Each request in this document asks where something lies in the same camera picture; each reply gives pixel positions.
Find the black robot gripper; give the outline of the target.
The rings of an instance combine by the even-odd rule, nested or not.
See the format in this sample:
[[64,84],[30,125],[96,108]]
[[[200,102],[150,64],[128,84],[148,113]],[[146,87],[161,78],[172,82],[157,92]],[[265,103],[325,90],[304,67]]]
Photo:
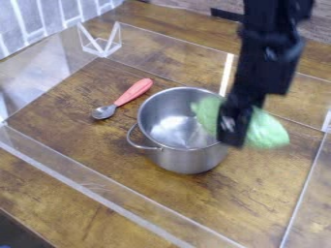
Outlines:
[[304,41],[294,30],[258,32],[238,29],[241,48],[229,91],[229,104],[220,105],[216,138],[240,148],[245,141],[252,107],[261,106],[264,98],[285,95],[304,49]]

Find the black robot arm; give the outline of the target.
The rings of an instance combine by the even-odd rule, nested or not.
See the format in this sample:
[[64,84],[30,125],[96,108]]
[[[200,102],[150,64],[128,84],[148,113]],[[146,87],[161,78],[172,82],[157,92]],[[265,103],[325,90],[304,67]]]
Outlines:
[[232,88],[217,114],[216,137],[244,143],[254,107],[288,91],[304,50],[297,24],[310,18],[313,0],[242,0],[241,40]]

